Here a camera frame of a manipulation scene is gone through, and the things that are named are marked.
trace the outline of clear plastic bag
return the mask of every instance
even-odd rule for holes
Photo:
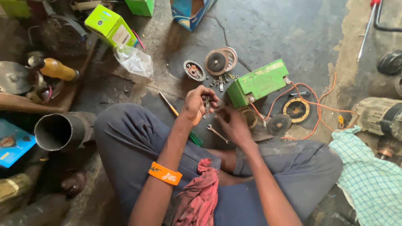
[[[139,49],[119,44],[113,48],[117,61],[130,73],[149,77],[154,73],[152,58]]]

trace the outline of wrench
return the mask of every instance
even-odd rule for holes
[[[229,140],[224,138],[220,133],[218,133],[214,128],[212,128],[212,125],[208,125],[207,129],[212,130],[214,133],[216,133],[218,136],[220,136],[227,144],[229,143]]]

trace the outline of orange wristband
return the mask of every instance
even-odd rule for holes
[[[172,170],[165,168],[156,162],[152,163],[151,168],[148,171],[148,173],[151,174],[152,176],[158,178],[159,180],[172,184],[172,185],[178,185],[178,183],[182,177],[181,173],[173,172]]]

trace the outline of hand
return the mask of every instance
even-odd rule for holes
[[[181,115],[182,117],[189,119],[192,125],[196,126],[205,114],[204,100],[206,96],[211,98],[209,112],[213,113],[217,107],[216,102],[219,101],[219,98],[215,95],[215,92],[212,89],[200,85],[196,89],[187,93],[184,106],[181,109],[179,116]]]
[[[247,121],[240,112],[232,107],[224,107],[219,109],[219,114],[224,114],[230,118],[229,123],[227,123],[221,116],[215,116],[215,119],[220,122],[223,130],[233,143],[243,150],[245,150],[245,147],[255,144],[248,129]]]

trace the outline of orange wire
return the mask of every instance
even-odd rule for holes
[[[330,93],[332,92],[332,90],[334,90],[335,81],[336,81],[336,72],[335,72],[335,75],[334,75],[334,82],[333,82],[333,84],[332,84],[332,88],[331,88],[326,94],[322,95],[322,96],[320,97],[320,99],[318,99],[317,94],[316,94],[316,93],[314,92],[314,90],[311,89],[308,85],[306,85],[306,84],[304,84],[304,83],[301,83],[301,82],[296,83],[296,84],[294,84],[294,83],[292,82],[291,84],[293,85],[293,87],[290,88],[290,89],[288,89],[288,90],[286,90],[285,92],[283,92],[281,95],[279,95],[279,96],[272,102],[271,108],[269,109],[268,115],[267,115],[267,117],[266,117],[265,119],[264,119],[264,117],[262,117],[261,114],[258,112],[258,110],[257,110],[257,108],[254,106],[254,104],[253,104],[253,103],[250,103],[250,104],[251,104],[251,106],[254,108],[254,110],[258,113],[258,115],[260,116],[260,118],[261,118],[262,120],[266,121],[266,120],[269,118],[270,114],[271,114],[271,111],[272,111],[272,108],[273,108],[273,106],[274,106],[275,101],[277,101],[277,99],[278,99],[279,97],[283,96],[285,93],[287,93],[287,92],[289,92],[289,91],[291,91],[291,90],[293,90],[293,89],[295,88],[296,91],[297,91],[297,94],[298,94],[299,97],[300,97],[300,99],[302,99],[303,101],[305,101],[305,102],[307,102],[307,103],[309,103],[309,104],[317,105],[317,114],[318,114],[317,123],[316,123],[316,125],[315,125],[313,131],[312,131],[309,135],[307,135],[306,137],[302,138],[301,140],[304,140],[304,139],[310,137],[310,136],[316,131],[317,126],[318,126],[318,124],[319,124],[320,121],[321,121],[329,130],[335,132],[335,130],[331,129],[331,128],[322,120],[322,118],[321,118],[321,107],[325,107],[325,108],[328,108],[328,109],[333,110],[333,111],[349,112],[349,113],[351,113],[351,114],[356,114],[356,115],[358,115],[358,114],[357,114],[356,112],[354,112],[354,111],[334,109],[334,108],[331,108],[331,107],[328,107],[328,106],[325,106],[325,105],[320,104],[322,98],[323,98],[324,96],[330,94]],[[305,99],[300,95],[300,92],[299,92],[299,89],[297,88],[297,85],[303,85],[303,86],[307,87],[311,92],[313,92],[314,96],[316,97],[317,103],[314,103],[314,102],[310,102],[310,101],[305,100]],[[345,129],[349,129],[349,128],[351,128],[352,126],[354,126],[354,123],[352,123],[351,125],[349,125],[348,127],[344,128],[344,129],[338,129],[338,130],[336,130],[336,131],[342,131],[342,130],[345,130]],[[296,140],[295,138],[291,138],[291,137],[282,137],[282,139]]]

